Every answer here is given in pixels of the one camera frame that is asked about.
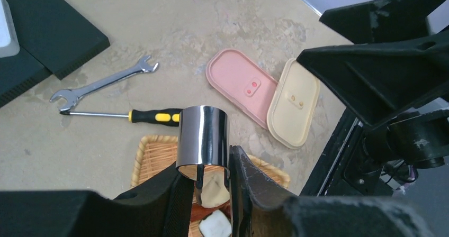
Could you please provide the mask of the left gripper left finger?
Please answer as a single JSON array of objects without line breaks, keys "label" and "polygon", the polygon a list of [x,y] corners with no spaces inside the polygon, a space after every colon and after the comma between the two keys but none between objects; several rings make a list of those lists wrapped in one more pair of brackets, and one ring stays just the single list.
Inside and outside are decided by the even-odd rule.
[{"label": "left gripper left finger", "polygon": [[1,192],[1,236],[187,236],[193,182],[169,166],[105,198],[92,190]]}]

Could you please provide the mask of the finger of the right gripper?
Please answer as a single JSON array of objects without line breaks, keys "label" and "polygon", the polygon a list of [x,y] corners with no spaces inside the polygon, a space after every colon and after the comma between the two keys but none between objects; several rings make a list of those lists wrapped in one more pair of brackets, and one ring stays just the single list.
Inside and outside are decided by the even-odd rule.
[{"label": "finger of the right gripper", "polygon": [[354,44],[430,35],[428,15],[446,0],[372,0],[326,10],[319,21]]},{"label": "finger of the right gripper", "polygon": [[448,32],[414,40],[319,47],[297,61],[367,127],[448,93]]}]

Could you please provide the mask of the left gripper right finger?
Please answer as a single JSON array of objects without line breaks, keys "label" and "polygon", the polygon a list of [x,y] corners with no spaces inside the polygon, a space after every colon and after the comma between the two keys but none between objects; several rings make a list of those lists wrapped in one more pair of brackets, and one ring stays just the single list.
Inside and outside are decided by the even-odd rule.
[{"label": "left gripper right finger", "polygon": [[233,236],[433,236],[410,204],[392,197],[298,196],[229,148]]}]

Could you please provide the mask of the black metal tongs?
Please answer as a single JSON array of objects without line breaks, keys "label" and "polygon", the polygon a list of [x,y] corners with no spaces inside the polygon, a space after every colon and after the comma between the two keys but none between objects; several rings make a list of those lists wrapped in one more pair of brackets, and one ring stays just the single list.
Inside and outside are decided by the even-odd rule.
[{"label": "black metal tongs", "polygon": [[229,122],[212,106],[191,106],[181,111],[176,169],[194,181],[196,202],[205,208],[229,201]]}]

